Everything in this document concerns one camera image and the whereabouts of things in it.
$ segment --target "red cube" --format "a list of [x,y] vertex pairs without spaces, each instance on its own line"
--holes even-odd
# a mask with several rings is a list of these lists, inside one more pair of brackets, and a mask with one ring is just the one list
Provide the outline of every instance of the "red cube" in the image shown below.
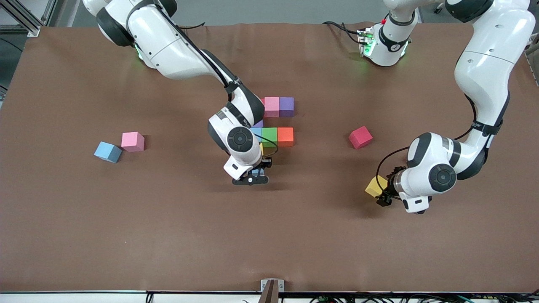
[[372,135],[367,130],[367,127],[362,126],[353,131],[348,137],[348,139],[350,140],[350,142],[352,142],[354,148],[358,149],[369,144],[369,142],[372,140]]

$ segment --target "pink cube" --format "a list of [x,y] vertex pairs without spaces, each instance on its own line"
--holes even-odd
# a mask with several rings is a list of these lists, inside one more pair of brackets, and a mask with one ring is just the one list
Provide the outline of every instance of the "pink cube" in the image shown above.
[[362,126],[353,131],[348,137],[348,139],[350,140],[350,142],[352,142],[354,148],[358,149],[369,144],[369,142],[372,140],[372,135],[367,130],[367,127]]
[[122,148],[130,153],[141,152],[144,150],[144,137],[139,132],[123,133]]
[[278,118],[279,117],[279,97],[264,98],[264,117]]

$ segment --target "black cable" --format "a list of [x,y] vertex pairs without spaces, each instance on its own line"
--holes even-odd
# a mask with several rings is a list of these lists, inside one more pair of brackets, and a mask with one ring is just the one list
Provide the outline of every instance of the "black cable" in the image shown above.
[[154,293],[146,292],[146,303],[151,303],[154,299]]
[[198,46],[196,46],[195,43],[193,43],[193,41],[189,39],[189,37],[182,31],[182,29],[179,26],[174,24],[174,22],[172,22],[172,20],[170,20],[170,18],[168,18],[167,15],[165,15],[163,10],[159,9],[158,11],[161,13],[163,18],[165,18],[170,25],[172,25],[174,28],[178,30],[178,32],[182,35],[182,37],[198,52],[198,54],[200,54],[202,58],[204,58],[204,60],[208,62],[208,64],[213,69],[213,71],[217,74],[217,76],[219,76],[219,79],[221,80],[225,88],[227,88],[229,86],[229,83],[226,81],[225,77],[223,76],[221,71],[217,68],[217,66],[215,66],[215,64],[204,55],[204,53],[198,48]]
[[344,25],[344,22],[343,22],[341,25],[342,25],[342,28],[344,28],[344,32],[348,35],[348,37],[350,37],[350,39],[352,39],[352,41],[354,41],[354,42],[357,43],[357,44],[367,45],[367,42],[356,41],[356,39],[354,39],[354,38],[352,37],[352,35],[350,35],[348,29],[347,29],[346,26]]
[[351,30],[347,30],[347,29],[341,27],[340,25],[338,25],[337,23],[335,23],[335,22],[333,22],[333,21],[326,21],[326,22],[324,22],[324,23],[322,23],[322,24],[333,25],[333,26],[337,27],[338,29],[340,29],[341,31],[347,31],[347,32],[349,32],[349,33],[357,34],[357,32],[354,32],[354,31],[351,31]]
[[7,42],[7,43],[11,44],[13,47],[15,47],[16,49],[20,50],[20,52],[23,52],[23,50],[21,50],[20,47],[18,47],[17,45],[15,45],[15,44],[13,44],[13,43],[7,41],[6,39],[0,38],[0,40],[2,40],[2,41],[4,41],[4,42]]
[[344,26],[344,22],[341,23],[341,25],[338,25],[337,23],[335,23],[333,21],[326,21],[326,22],[324,22],[322,24],[328,24],[328,25],[336,26],[341,31],[344,31],[348,35],[348,37],[350,37],[350,39],[352,41],[354,41],[355,43],[361,44],[361,45],[367,45],[367,43],[365,43],[365,42],[359,42],[356,39],[354,39],[350,34],[353,33],[353,34],[357,35],[357,31],[351,31],[351,30],[347,29],[346,26]]
[[261,138],[262,140],[266,140],[266,141],[268,141],[269,143],[275,145],[275,151],[272,152],[272,153],[269,154],[269,155],[263,155],[264,157],[273,156],[273,155],[275,155],[275,154],[279,151],[279,146],[277,145],[277,143],[275,143],[275,142],[273,142],[273,141],[271,141],[271,140],[269,140],[269,139],[266,139],[266,138],[264,138],[264,137],[262,137],[262,136],[259,136],[259,135],[255,134],[255,133],[253,133],[253,135],[257,136],[258,138]]
[[[473,101],[472,101],[470,98],[466,97],[466,99],[468,99],[470,105],[472,106],[473,121],[475,121],[475,120],[477,119],[477,110],[475,109],[475,105],[474,105]],[[458,139],[460,139],[460,138],[466,136],[467,134],[469,134],[469,133],[472,131],[472,129],[473,129],[473,128],[470,127],[470,128],[469,128],[467,131],[465,131],[462,135],[456,137],[455,140],[458,140]],[[390,195],[387,191],[385,191],[385,189],[382,188],[382,185],[381,185],[380,182],[378,181],[378,174],[379,174],[379,172],[380,172],[380,167],[382,166],[382,164],[384,163],[384,161],[385,161],[387,158],[389,158],[390,156],[392,156],[392,155],[394,155],[394,154],[396,154],[396,153],[400,153],[401,151],[407,150],[407,149],[409,149],[409,148],[410,148],[409,146],[408,146],[408,147],[403,147],[403,148],[401,148],[401,149],[397,149],[397,150],[391,152],[391,153],[388,154],[386,157],[384,157],[384,159],[382,159],[382,160],[380,161],[380,163],[378,164],[378,167],[376,168],[376,183],[378,184],[378,187],[382,190],[382,192],[383,192],[384,194],[388,195],[388,196],[391,197],[391,198],[400,200],[400,201],[402,201],[402,199],[401,199],[400,197],[396,197],[396,196],[394,196],[394,195]]]
[[195,29],[197,27],[201,27],[201,26],[204,26],[204,24],[206,24],[206,22],[202,22],[198,25],[195,25],[195,26],[188,26],[188,27],[182,27],[182,26],[178,26],[180,29],[182,30],[192,30],[192,29]]

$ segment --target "purple cube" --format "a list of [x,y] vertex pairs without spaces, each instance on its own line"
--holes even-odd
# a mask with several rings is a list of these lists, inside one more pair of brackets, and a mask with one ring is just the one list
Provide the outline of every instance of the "purple cube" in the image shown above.
[[294,116],[294,97],[279,97],[279,117]]
[[260,122],[253,125],[253,127],[264,127],[264,120],[260,120]]

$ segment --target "orange cube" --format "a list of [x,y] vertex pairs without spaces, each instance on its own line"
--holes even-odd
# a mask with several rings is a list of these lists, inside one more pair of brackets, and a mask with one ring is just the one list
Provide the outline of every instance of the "orange cube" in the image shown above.
[[278,127],[277,128],[277,145],[279,147],[294,146],[294,128],[293,127]]

